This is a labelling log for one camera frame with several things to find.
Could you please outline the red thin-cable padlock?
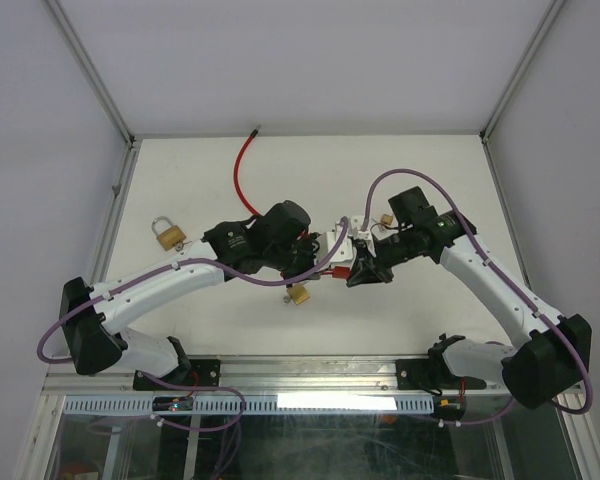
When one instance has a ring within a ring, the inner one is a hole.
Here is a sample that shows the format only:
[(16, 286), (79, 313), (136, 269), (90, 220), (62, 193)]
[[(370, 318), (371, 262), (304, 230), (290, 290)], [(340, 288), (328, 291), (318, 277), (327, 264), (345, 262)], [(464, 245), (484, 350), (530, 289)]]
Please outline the red thin-cable padlock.
[(330, 276), (336, 279), (347, 279), (350, 276), (351, 270), (348, 267), (337, 266), (333, 268), (327, 268), (315, 272), (312, 278), (321, 278), (323, 276)]

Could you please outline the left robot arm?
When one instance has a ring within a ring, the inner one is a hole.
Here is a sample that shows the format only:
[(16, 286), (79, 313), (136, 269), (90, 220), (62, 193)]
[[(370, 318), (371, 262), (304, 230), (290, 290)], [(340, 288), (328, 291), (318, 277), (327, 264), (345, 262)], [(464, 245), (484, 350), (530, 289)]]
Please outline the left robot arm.
[(237, 274), (253, 276), (262, 268), (283, 279), (306, 273), (315, 264), (317, 237), (311, 219), (285, 200), (264, 215), (221, 222), (170, 259), (116, 281), (89, 285), (77, 277), (62, 292), (62, 332), (80, 375), (110, 367), (147, 372), (168, 388), (189, 377), (189, 364), (174, 337), (156, 338), (131, 328), (145, 314), (186, 294), (220, 285)]

